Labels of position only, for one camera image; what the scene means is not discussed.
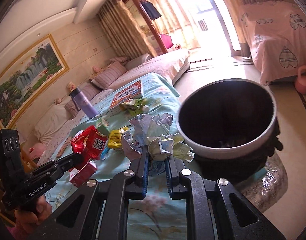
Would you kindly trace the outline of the person's left hand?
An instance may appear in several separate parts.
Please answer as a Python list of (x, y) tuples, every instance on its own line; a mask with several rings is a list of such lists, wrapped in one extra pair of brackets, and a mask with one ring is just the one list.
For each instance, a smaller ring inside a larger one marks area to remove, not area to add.
[(36, 200), (35, 212), (17, 209), (14, 214), (16, 222), (19, 223), (27, 233), (32, 233), (52, 213), (52, 206), (46, 201), (45, 195)]

